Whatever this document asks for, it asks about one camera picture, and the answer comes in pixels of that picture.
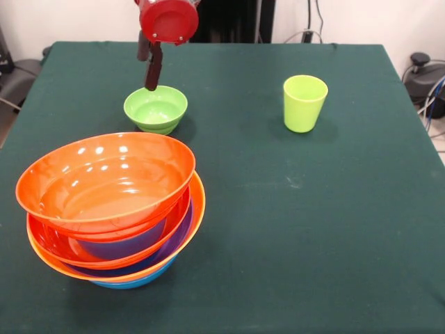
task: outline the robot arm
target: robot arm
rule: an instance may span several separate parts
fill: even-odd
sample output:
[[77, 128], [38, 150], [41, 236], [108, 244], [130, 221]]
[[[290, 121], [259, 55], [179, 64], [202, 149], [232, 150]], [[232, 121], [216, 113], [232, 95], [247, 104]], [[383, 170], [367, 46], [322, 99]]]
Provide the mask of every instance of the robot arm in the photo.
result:
[[134, 1], [140, 10], [138, 60], [148, 60], [145, 87], [155, 90], [162, 68], [161, 43], [180, 45], [193, 36], [198, 25], [196, 6], [200, 0]]

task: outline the green cup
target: green cup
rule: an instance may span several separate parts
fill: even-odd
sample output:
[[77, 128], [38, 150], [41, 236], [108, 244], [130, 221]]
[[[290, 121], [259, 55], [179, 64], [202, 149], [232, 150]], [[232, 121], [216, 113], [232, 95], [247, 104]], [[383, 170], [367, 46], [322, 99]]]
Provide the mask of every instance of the green cup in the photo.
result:
[[293, 132], [311, 131], [327, 96], [326, 83], [310, 75], [296, 75], [283, 88], [284, 124]]
[[126, 98], [124, 111], [144, 132], [169, 134], [187, 109], [187, 98], [179, 90], [158, 86], [156, 90], [138, 89]]

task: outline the purple bowl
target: purple bowl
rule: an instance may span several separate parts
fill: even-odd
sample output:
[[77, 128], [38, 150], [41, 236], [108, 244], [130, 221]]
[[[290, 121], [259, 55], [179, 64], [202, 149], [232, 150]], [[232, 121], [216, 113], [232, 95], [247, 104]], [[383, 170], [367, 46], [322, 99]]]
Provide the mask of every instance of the purple bowl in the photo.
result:
[[104, 260], [116, 260], [143, 251], [154, 245], [162, 235], [165, 219], [149, 230], [128, 239], [111, 242], [91, 242], [78, 240], [77, 242], [91, 255]]
[[159, 263], [160, 261], [167, 258], [171, 253], [178, 249], [181, 244], [184, 242], [190, 227], [193, 218], [193, 202], [190, 203], [190, 207], [188, 208], [187, 214], [184, 217], [181, 225], [178, 227], [176, 232], [167, 240], [162, 247], [155, 252], [154, 254], [146, 257], [144, 260], [132, 264], [131, 266], [119, 268], [119, 269], [89, 269], [78, 266], [73, 266], [72, 264], [66, 264], [69, 267], [77, 270], [79, 273], [83, 273], [90, 276], [96, 277], [116, 277], [116, 276], [124, 276], [132, 273], [137, 273], [138, 271], [142, 271], [146, 268], [150, 268], [151, 266]]

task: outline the green bowl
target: green bowl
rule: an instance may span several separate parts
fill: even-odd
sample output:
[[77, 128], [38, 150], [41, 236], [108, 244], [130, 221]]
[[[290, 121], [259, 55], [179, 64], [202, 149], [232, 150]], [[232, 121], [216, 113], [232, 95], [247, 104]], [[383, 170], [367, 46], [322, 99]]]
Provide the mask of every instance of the green bowl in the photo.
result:
[[169, 134], [184, 116], [187, 105], [186, 96], [179, 90], [158, 86], [154, 91], [141, 88], [132, 92], [124, 102], [124, 111], [142, 131]]

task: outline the blue bowl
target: blue bowl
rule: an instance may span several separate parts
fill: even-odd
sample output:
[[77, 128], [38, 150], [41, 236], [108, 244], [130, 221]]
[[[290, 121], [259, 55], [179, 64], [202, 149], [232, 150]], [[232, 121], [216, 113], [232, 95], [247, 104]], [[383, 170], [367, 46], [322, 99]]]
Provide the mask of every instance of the blue bowl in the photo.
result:
[[172, 265], [173, 261], [176, 260], [176, 256], [172, 258], [165, 266], [160, 268], [158, 271], [155, 271], [151, 275], [148, 275], [144, 278], [139, 278], [138, 280], [132, 280], [130, 282], [123, 282], [123, 283], [105, 283], [105, 282], [97, 282], [95, 280], [91, 280], [91, 283], [94, 283], [96, 285], [99, 285], [101, 287], [107, 287], [109, 289], [134, 289], [135, 287], [142, 287], [143, 285], [146, 285], [153, 280], [156, 280], [160, 275], [165, 273], [165, 271]]
[[66, 265], [77, 270], [79, 273], [96, 277], [117, 277], [117, 276], [125, 276], [132, 273], [137, 273], [146, 268], [150, 268], [156, 263], [159, 263], [160, 261], [164, 260], [171, 253], [177, 250], [178, 247], [181, 246], [182, 242], [184, 241], [184, 239], [188, 234], [188, 231], [190, 230], [192, 217], [193, 217], [193, 203], [191, 202], [186, 216], [184, 217], [183, 221], [181, 222], [181, 225], [178, 227], [176, 232], [171, 236], [171, 238], [169, 238], [169, 240], [167, 240], [157, 252], [150, 255], [149, 257], [146, 257], [142, 261], [132, 264], [131, 266], [119, 269], [100, 270], [100, 269], [77, 267], [73, 266], [72, 264], [66, 264]]
[[135, 237], [112, 242], [91, 242], [78, 240], [78, 243], [90, 254], [104, 260], [116, 260], [143, 251], [155, 244], [162, 235], [165, 219]]

